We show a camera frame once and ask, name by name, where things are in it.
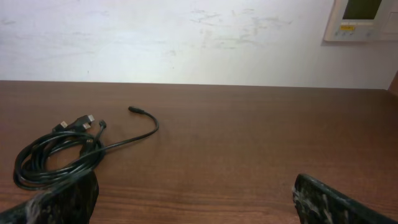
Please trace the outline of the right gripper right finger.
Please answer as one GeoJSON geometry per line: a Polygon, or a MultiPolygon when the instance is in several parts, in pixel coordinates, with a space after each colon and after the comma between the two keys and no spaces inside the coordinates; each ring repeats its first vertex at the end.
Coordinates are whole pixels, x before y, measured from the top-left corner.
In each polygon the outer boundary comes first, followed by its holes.
{"type": "Polygon", "coordinates": [[[307,174],[297,176],[292,193],[301,224],[397,224],[307,174]]]}

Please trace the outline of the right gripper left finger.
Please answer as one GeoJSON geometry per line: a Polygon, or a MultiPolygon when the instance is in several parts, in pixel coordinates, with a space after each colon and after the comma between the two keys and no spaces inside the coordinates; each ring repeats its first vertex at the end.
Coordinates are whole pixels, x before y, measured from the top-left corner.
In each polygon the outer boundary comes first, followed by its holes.
{"type": "Polygon", "coordinates": [[[96,175],[86,170],[1,212],[1,224],[89,224],[98,195],[96,175]]]}

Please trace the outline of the beige wall control panel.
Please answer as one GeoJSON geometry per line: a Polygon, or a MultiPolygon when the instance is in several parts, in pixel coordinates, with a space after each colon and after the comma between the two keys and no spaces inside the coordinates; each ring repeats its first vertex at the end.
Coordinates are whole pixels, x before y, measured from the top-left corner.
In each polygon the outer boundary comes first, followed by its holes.
{"type": "Polygon", "coordinates": [[[335,0],[323,40],[397,40],[397,0],[335,0]]]}

